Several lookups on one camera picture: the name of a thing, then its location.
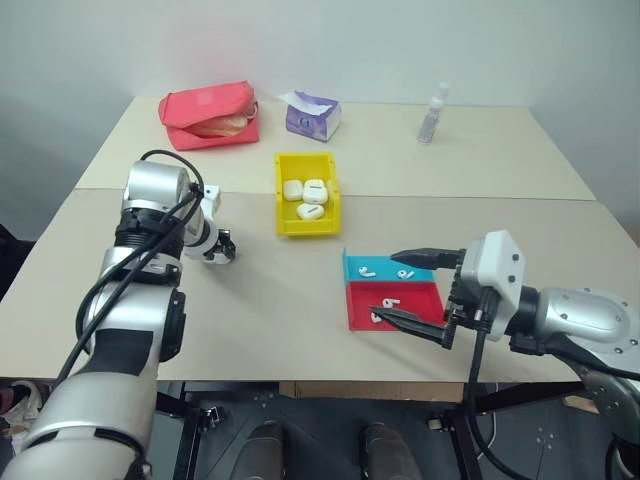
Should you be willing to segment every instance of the white wall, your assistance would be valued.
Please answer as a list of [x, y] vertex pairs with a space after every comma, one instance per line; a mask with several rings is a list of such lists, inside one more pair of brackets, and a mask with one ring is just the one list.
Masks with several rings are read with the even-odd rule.
[[238, 79], [405, 103], [447, 79], [455, 104], [531, 106], [640, 224], [638, 0], [0, 0], [0, 223], [41, 233], [133, 95]]

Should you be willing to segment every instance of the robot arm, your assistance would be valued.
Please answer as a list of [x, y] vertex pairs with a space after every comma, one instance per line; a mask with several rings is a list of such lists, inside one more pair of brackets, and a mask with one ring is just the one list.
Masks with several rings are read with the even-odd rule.
[[219, 189], [191, 184], [182, 167], [133, 165], [99, 288], [81, 307], [80, 339], [125, 282], [126, 290], [80, 345], [89, 360], [55, 388], [3, 479], [148, 477], [158, 365], [180, 351], [184, 329], [181, 253], [211, 263], [235, 256], [229, 232], [215, 228], [218, 204]]
[[491, 232], [466, 250], [423, 248], [391, 258], [418, 268], [455, 270], [446, 325], [374, 307], [377, 316], [447, 349], [462, 326], [493, 341], [509, 335], [515, 352], [560, 358], [578, 374], [608, 422], [623, 468], [638, 475], [640, 319], [626, 301], [588, 288], [538, 292], [523, 286], [525, 259], [506, 231]]

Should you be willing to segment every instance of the yellow tray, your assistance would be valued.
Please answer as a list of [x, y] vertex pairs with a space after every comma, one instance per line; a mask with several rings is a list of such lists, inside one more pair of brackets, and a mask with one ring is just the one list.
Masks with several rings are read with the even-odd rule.
[[[317, 220], [300, 220], [296, 208], [302, 203], [289, 202], [282, 196], [287, 180], [304, 183], [311, 178], [324, 180], [329, 200], [324, 216]], [[276, 232], [279, 235], [335, 235], [340, 233], [340, 189], [333, 155], [326, 153], [276, 153]]]

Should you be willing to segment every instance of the bottle cap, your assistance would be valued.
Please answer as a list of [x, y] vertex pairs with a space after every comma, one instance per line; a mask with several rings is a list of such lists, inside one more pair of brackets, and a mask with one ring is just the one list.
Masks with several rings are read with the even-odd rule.
[[431, 97], [431, 102], [429, 102], [429, 107], [440, 109], [444, 107], [444, 99], [438, 97]]
[[449, 82], [440, 82], [438, 84], [438, 93], [436, 97], [446, 100], [449, 96], [449, 90], [451, 90], [451, 84]]

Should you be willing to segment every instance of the red tray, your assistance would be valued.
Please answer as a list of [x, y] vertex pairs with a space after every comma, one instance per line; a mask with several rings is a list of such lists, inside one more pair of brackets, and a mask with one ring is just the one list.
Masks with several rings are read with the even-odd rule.
[[374, 322], [370, 306], [383, 306], [384, 299], [394, 308], [415, 313], [428, 323], [444, 325], [444, 309], [433, 282], [349, 282], [347, 284], [347, 313], [349, 330], [396, 330], [385, 321]]

